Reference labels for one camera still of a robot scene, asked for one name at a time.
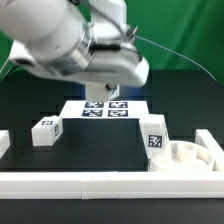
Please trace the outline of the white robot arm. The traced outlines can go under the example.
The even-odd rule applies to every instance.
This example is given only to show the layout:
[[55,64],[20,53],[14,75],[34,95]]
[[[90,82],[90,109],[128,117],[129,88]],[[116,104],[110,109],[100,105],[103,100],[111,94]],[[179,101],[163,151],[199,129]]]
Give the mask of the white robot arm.
[[42,78],[132,87],[148,78],[125,0],[0,0],[0,31],[13,40],[9,59]]

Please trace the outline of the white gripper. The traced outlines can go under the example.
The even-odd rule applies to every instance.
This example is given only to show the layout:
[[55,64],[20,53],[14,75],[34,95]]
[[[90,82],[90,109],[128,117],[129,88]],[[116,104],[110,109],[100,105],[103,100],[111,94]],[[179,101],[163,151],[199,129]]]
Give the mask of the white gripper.
[[91,50],[92,60],[77,80],[131,87],[146,83],[149,63],[130,43],[93,43]]

